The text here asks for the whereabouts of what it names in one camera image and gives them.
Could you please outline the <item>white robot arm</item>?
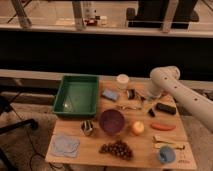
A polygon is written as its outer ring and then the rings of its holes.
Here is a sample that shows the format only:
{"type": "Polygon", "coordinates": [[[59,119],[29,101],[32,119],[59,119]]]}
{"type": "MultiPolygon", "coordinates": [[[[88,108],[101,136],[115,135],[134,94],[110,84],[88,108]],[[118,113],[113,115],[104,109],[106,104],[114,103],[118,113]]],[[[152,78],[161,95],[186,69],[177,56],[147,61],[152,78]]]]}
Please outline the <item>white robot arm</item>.
{"type": "Polygon", "coordinates": [[[168,92],[213,133],[213,101],[183,85],[179,78],[180,70],[176,66],[152,69],[145,98],[157,99],[163,91],[168,92]]]}

